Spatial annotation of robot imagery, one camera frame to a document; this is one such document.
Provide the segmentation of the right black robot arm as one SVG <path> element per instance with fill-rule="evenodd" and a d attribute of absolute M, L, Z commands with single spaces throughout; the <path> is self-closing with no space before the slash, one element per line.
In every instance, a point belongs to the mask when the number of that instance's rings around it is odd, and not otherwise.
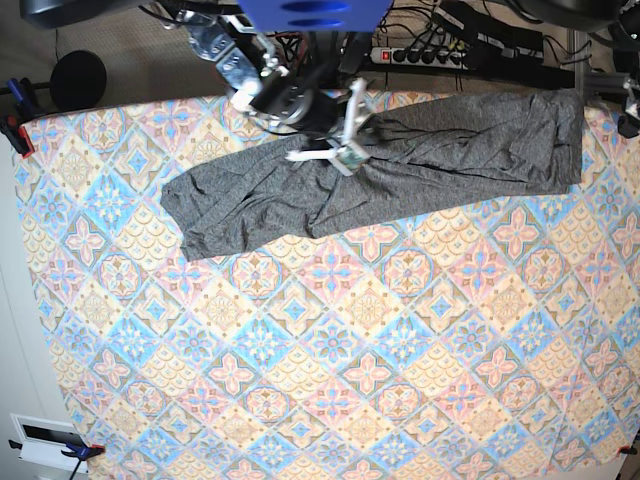
<path fill-rule="evenodd" d="M 323 33 L 312 21 L 291 32 L 260 32 L 238 5 L 160 5 L 162 22 L 185 28 L 194 53 L 214 65 L 237 111 L 272 135 L 307 138 L 306 146 L 287 153 L 288 161 L 327 161 L 345 176 L 369 161 L 374 114 L 367 82 L 355 75 L 369 35 Z"/>

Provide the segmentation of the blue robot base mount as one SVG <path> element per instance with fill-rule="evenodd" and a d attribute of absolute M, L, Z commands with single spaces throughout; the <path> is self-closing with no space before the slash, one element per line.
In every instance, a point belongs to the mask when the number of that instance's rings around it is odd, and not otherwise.
<path fill-rule="evenodd" d="M 245 0 L 238 5 L 260 32 L 338 31 L 370 33 L 390 0 Z"/>

